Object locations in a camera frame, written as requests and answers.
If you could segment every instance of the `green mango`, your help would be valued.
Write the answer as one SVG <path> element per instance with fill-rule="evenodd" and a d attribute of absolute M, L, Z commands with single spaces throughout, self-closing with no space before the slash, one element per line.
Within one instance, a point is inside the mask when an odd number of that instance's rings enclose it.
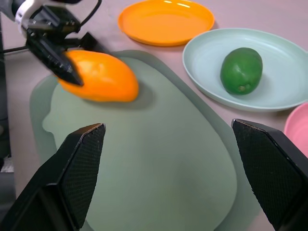
<path fill-rule="evenodd" d="M 220 79 L 227 92 L 246 95 L 260 83 L 263 71 L 262 58 L 251 48 L 238 48 L 224 59 Z"/>

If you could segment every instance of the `orange mango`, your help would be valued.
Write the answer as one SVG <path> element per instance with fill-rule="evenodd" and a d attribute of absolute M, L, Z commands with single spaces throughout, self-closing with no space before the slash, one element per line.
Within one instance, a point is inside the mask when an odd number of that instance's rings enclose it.
<path fill-rule="evenodd" d="M 64 90 L 97 102 L 131 102 L 137 98 L 138 81 L 121 60 L 92 51 L 68 51 L 66 55 L 75 64 L 84 85 L 58 79 Z"/>

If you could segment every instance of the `pink plate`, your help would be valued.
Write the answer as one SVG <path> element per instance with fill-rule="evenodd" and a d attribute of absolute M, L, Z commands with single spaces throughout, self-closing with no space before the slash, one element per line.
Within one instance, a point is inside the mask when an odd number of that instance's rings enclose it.
<path fill-rule="evenodd" d="M 308 157 L 308 103 L 292 111 L 285 124 L 284 133 Z"/>

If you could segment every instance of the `textured gripper pad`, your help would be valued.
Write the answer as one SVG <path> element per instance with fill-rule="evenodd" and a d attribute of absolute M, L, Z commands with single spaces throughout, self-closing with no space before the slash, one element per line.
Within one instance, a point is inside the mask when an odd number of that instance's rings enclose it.
<path fill-rule="evenodd" d="M 289 212 L 303 187 L 296 170 L 264 131 L 233 125 L 246 176 L 275 230 Z"/>
<path fill-rule="evenodd" d="M 85 135 L 62 179 L 64 199 L 77 229 L 84 224 L 95 190 L 103 136 L 103 126 Z"/>

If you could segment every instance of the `orange plate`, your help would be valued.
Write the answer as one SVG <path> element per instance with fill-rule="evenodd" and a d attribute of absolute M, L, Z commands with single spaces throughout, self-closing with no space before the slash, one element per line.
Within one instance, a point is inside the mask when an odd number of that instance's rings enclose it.
<path fill-rule="evenodd" d="M 130 38 L 156 46 L 177 46 L 212 28 L 204 6 L 187 0 L 146 0 L 127 7 L 118 26 Z"/>

